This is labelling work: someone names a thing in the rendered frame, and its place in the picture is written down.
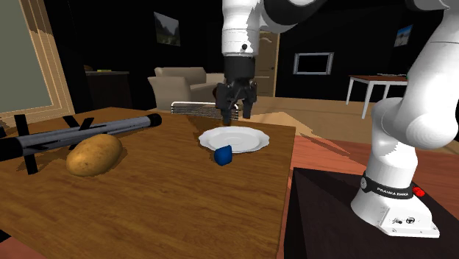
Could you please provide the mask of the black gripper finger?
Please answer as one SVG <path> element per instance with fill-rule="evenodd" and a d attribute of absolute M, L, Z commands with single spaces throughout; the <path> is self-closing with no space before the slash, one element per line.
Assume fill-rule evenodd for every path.
<path fill-rule="evenodd" d="M 256 102 L 256 95 L 244 95 L 241 100 L 243 102 L 243 118 L 250 119 L 252 106 Z"/>
<path fill-rule="evenodd" d="M 232 111 L 237 110 L 235 100 L 231 97 L 224 97 L 219 101 L 219 109 L 224 126 L 229 126 L 232 121 Z"/>

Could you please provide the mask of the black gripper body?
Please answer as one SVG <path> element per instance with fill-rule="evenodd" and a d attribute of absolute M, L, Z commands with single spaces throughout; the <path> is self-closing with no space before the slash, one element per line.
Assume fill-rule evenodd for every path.
<path fill-rule="evenodd" d="M 216 87 L 216 107 L 229 109 L 231 103 L 243 100 L 244 107 L 252 108 L 257 101 L 255 78 L 255 58 L 226 56 L 224 58 L 224 83 Z"/>

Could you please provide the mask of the wooden door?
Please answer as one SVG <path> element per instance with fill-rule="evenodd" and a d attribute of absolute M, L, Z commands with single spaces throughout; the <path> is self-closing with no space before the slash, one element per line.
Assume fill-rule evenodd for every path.
<path fill-rule="evenodd" d="M 259 51 L 255 65 L 258 96 L 275 96 L 279 38 L 278 34 L 260 31 Z"/>

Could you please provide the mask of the white scalloped plate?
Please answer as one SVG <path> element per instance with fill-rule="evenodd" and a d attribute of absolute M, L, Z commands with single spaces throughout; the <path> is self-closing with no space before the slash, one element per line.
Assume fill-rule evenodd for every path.
<path fill-rule="evenodd" d="M 232 153 L 256 152 L 269 145 L 270 137 L 263 131 L 251 127 L 216 127 L 203 132 L 199 143 L 213 151 L 231 146 Z"/>

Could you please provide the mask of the metal slatted chair back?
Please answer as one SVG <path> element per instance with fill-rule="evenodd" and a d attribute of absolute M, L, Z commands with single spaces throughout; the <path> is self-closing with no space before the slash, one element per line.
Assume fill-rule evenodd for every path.
<path fill-rule="evenodd" d="M 224 119 L 215 102 L 172 102 L 171 114 Z"/>

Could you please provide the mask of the small blue block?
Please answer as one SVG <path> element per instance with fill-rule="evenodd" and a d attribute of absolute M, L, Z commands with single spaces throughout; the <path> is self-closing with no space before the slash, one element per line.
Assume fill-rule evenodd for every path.
<path fill-rule="evenodd" d="M 232 162 L 232 147 L 223 146 L 214 151 L 214 160 L 220 166 L 225 166 Z"/>

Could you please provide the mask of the wooden table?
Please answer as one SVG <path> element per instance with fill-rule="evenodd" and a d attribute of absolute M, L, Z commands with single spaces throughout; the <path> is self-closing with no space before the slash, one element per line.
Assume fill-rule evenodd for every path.
<path fill-rule="evenodd" d="M 268 146 L 213 161 L 217 120 L 163 114 L 124 134 L 115 168 L 75 177 L 67 149 L 0 162 L 0 229 L 47 259 L 276 259 L 295 129 L 258 124 Z"/>

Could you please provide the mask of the dark sideboard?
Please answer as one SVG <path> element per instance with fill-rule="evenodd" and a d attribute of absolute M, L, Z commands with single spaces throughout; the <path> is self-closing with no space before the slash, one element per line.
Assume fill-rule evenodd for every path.
<path fill-rule="evenodd" d="M 132 108 L 128 71 L 95 71 L 84 65 L 93 107 L 95 110 L 106 107 Z"/>

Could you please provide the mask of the white legged side table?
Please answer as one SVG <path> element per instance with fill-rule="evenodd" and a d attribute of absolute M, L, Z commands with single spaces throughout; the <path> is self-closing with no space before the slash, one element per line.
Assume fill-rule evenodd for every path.
<path fill-rule="evenodd" d="M 366 117 L 366 113 L 369 107 L 369 102 L 371 98 L 371 94 L 373 91 L 373 88 L 375 85 L 383 85 L 384 88 L 384 93 L 382 98 L 386 99 L 389 89 L 392 85 L 398 85 L 398 86 L 407 86 L 408 85 L 408 79 L 406 77 L 402 76 L 384 76 L 384 75 L 375 75 L 375 76 L 369 76 L 369 75 L 350 75 L 349 76 L 349 86 L 348 86 L 348 91 L 346 95 L 346 104 L 349 103 L 350 101 L 350 96 L 352 93 L 352 88 L 354 85 L 354 82 L 360 82 L 363 84 L 367 85 L 366 88 L 366 95 L 364 99 L 364 105 L 363 105 L 363 111 L 361 118 L 364 119 Z"/>

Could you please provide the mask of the brown potato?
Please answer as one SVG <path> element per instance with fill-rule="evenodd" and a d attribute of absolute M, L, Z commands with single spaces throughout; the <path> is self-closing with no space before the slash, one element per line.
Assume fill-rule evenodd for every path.
<path fill-rule="evenodd" d="M 66 168 L 79 177 L 94 177 L 109 171 L 122 153 L 119 139 L 108 134 L 94 135 L 77 144 L 68 154 Z"/>

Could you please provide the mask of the dark robot stand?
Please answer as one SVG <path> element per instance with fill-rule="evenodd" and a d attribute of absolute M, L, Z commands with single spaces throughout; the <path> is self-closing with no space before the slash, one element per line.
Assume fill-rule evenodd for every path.
<path fill-rule="evenodd" d="M 391 237 L 354 214 L 354 174 L 293 170 L 285 259 L 459 259 L 459 220 L 431 196 L 421 197 L 439 238 Z"/>

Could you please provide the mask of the beige framed window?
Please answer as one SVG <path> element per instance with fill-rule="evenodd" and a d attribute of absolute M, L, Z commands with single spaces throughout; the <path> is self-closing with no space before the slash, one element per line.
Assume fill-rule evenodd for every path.
<path fill-rule="evenodd" d="M 0 0 L 0 125 L 73 115 L 43 0 Z"/>

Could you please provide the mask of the grey framed wall screen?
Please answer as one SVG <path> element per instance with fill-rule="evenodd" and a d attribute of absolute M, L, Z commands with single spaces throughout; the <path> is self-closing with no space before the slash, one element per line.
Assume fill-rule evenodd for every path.
<path fill-rule="evenodd" d="M 293 74 L 330 75 L 333 58 L 333 52 L 296 53 Z"/>

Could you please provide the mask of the landscape wall picture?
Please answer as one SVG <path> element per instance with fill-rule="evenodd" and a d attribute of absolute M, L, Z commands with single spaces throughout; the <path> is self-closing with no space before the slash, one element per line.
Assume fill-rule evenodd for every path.
<path fill-rule="evenodd" d="M 180 46 L 179 21 L 177 19 L 154 12 L 154 24 L 158 43 Z"/>

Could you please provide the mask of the blue sky wall picture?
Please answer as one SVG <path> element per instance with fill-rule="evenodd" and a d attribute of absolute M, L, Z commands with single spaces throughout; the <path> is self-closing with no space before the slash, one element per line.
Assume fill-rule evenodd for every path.
<path fill-rule="evenodd" d="M 412 28 L 413 26 L 410 25 L 410 26 L 401 28 L 397 31 L 396 39 L 394 42 L 394 47 L 404 46 L 408 44 Z"/>

